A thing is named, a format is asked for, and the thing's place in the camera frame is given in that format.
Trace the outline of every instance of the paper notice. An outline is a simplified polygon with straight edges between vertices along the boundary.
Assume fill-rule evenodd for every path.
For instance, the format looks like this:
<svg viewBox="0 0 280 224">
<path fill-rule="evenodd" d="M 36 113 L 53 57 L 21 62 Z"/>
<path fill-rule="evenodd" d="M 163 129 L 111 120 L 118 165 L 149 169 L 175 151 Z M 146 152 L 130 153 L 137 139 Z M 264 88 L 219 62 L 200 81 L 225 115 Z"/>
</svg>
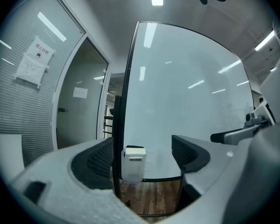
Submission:
<svg viewBox="0 0 280 224">
<path fill-rule="evenodd" d="M 87 98 L 88 89 L 75 87 L 73 97 L 77 98 Z"/>
<path fill-rule="evenodd" d="M 55 50 L 37 36 L 25 54 L 37 60 L 40 64 L 47 66 L 54 52 Z"/>
<path fill-rule="evenodd" d="M 27 55 L 21 60 L 16 77 L 40 85 L 46 67 Z"/>
</svg>

